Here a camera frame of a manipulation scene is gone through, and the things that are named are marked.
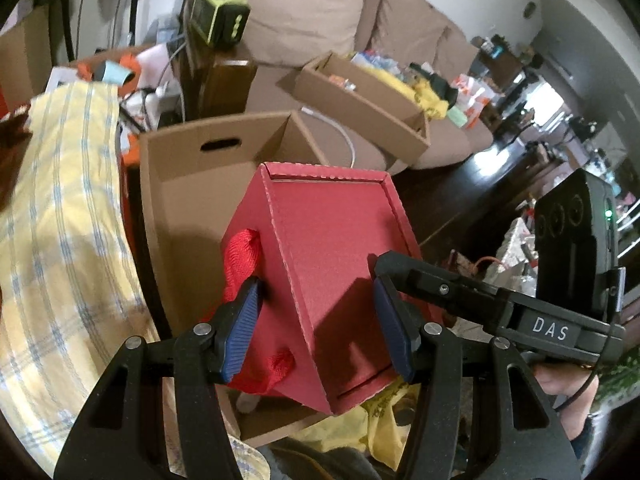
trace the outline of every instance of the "red cardboard box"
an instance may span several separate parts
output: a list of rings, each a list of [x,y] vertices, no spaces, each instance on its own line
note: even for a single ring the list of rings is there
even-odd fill
[[[370,269],[389,250],[420,258],[391,177],[379,171],[262,164],[222,240],[259,233],[266,299],[239,379],[268,373],[283,350],[294,367],[281,394],[338,415],[396,377],[373,305]],[[442,322],[435,307],[428,319]]]

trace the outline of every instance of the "yellow plaid cloth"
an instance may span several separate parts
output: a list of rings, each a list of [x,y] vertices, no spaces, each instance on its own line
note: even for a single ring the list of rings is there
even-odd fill
[[[158,338],[122,224],[117,119],[115,86],[74,83],[35,98],[33,139],[0,212],[0,410],[50,476],[123,341]],[[180,472],[177,428],[167,426]],[[246,479],[269,478],[259,453],[233,447]]]

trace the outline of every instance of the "black pole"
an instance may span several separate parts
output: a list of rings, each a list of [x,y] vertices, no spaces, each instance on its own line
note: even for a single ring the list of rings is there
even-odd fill
[[[76,60],[74,40],[71,36],[71,0],[60,0],[62,4],[62,30],[65,35],[66,56],[69,63]]]
[[[138,19],[138,0],[131,0],[129,15],[129,46],[136,44],[136,20]]]

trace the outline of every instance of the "human hand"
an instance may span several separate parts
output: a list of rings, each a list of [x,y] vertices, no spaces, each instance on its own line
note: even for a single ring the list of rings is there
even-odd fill
[[[590,371],[569,363],[537,364],[533,367],[533,375],[547,395],[570,397],[586,382]],[[569,440],[577,438],[582,433],[597,391],[596,376],[584,393],[560,412],[560,423]]]

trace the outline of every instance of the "silver screw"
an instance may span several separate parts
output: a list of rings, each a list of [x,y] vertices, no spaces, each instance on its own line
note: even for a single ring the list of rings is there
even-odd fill
[[[129,350],[135,350],[136,348],[138,348],[140,345],[142,345],[142,338],[140,336],[133,336],[130,337],[129,339],[127,339],[124,343],[124,345],[129,349]]]
[[[424,326],[424,331],[430,335],[440,335],[442,334],[442,327],[437,323],[427,323]]]
[[[497,337],[494,339],[494,345],[496,348],[499,348],[500,350],[506,350],[511,346],[511,343],[509,342],[508,339],[505,339],[503,337]]]
[[[211,332],[211,325],[209,323],[199,323],[193,327],[193,333],[195,335],[207,335]]]

